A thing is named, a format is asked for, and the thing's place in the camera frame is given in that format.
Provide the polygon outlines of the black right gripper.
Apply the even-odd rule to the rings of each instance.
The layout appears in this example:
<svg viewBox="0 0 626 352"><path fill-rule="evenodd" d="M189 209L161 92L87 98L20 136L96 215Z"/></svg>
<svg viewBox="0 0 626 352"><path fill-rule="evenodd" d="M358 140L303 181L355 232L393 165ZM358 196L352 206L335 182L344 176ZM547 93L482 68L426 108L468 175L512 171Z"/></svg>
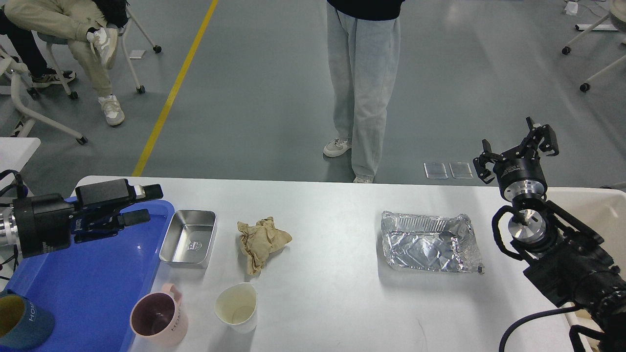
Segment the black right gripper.
<svg viewBox="0 0 626 352"><path fill-rule="evenodd" d="M548 190L540 164L541 156L559 155L558 141L550 125L535 123L526 117L529 132L516 147L516 158L504 161L503 154L492 151L490 142L482 140L483 151L472 160L478 178L485 184L496 178L502 198L512 201L517 196L531 194L543 197ZM487 168L495 165L495 174Z"/></svg>

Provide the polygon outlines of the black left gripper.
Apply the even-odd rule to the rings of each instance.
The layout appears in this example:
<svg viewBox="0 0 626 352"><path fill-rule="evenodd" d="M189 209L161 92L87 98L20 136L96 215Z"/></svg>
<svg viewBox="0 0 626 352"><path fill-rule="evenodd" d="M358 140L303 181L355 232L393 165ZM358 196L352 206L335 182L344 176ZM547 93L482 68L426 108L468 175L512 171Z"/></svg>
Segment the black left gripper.
<svg viewBox="0 0 626 352"><path fill-rule="evenodd" d="M75 189L81 209L124 209L139 202L163 198L161 185L130 185L125 178L92 183ZM60 194L16 198L13 214L23 258L69 248L70 216L74 205ZM147 209L111 214L89 213L72 221L74 243L112 238L126 227L150 220Z"/></svg>

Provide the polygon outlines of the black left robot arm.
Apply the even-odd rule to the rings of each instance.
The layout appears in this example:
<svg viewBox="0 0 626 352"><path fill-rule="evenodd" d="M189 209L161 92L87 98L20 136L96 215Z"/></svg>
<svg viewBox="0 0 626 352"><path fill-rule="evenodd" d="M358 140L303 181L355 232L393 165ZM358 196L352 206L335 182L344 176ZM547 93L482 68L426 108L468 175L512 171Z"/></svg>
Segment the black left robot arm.
<svg viewBox="0 0 626 352"><path fill-rule="evenodd" d="M148 222L148 210L124 209L163 198L160 185L131 185L125 178L77 187L72 201L60 194L30 197L20 172L7 169L0 176L14 178L1 190L0 221L1 245L13 249L9 260L14 266L18 256L32 258L72 243L112 238L126 227Z"/></svg>

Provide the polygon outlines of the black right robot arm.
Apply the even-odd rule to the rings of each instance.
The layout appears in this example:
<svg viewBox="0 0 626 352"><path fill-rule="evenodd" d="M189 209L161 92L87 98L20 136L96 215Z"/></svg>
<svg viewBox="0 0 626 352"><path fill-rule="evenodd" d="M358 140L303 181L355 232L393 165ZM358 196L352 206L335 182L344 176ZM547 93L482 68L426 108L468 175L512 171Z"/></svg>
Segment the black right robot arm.
<svg viewBox="0 0 626 352"><path fill-rule="evenodd" d="M483 140L482 153L472 161L484 183L498 181L508 202L492 217L492 233L499 250L525 261L525 277L555 305L512 323L499 341L503 352L512 332L534 319L586 310L598 330L572 325L573 350L583 352L582 336L596 339L601 352L623 352L625 337L625 281L613 258L602 249L604 239L565 209L546 198L548 185L540 154L559 154L550 125L526 118L529 132L518 146L494 153Z"/></svg>

